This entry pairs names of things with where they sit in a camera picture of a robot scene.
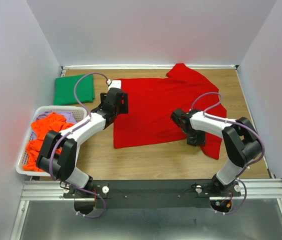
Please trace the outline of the red t shirt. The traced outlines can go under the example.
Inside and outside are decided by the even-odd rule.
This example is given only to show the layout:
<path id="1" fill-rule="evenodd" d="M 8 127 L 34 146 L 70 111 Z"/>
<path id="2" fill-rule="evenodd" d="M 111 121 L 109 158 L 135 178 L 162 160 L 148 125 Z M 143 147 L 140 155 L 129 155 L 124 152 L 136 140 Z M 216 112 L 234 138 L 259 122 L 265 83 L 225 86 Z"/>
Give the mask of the red t shirt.
<path id="1" fill-rule="evenodd" d="M 128 113 L 114 122 L 116 149 L 179 141 L 186 135 L 171 120 L 176 109 L 203 111 L 219 101 L 219 89 L 204 75 L 177 63 L 165 78 L 122 78 Z"/>

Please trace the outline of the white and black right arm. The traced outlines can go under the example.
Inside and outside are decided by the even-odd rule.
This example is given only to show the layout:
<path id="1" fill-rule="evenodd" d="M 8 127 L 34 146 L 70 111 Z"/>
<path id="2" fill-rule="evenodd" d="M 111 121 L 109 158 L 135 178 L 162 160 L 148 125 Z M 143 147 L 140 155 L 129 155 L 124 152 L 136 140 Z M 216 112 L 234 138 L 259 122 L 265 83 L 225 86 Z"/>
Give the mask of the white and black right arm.
<path id="1" fill-rule="evenodd" d="M 227 119 L 197 109 L 184 112 L 178 108 L 170 118 L 186 134 L 188 145 L 206 147 L 208 134 L 223 140 L 228 160 L 205 188 L 211 194 L 224 195 L 244 170 L 257 162 L 256 157 L 264 156 L 264 144 L 245 117 Z"/>

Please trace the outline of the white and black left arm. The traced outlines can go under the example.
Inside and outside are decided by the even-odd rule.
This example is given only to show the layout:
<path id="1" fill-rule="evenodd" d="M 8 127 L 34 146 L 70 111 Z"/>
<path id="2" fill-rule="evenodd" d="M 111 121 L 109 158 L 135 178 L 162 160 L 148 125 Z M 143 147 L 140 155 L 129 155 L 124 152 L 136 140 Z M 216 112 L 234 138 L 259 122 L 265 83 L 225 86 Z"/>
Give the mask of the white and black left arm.
<path id="1" fill-rule="evenodd" d="M 59 132 L 50 130 L 36 160 L 39 169 L 54 180 L 74 186 L 82 198 L 91 194 L 93 178 L 76 167 L 81 144 L 113 124 L 118 115 L 129 112 L 128 94 L 120 88 L 111 87 L 100 98 L 99 106 L 77 124 Z"/>

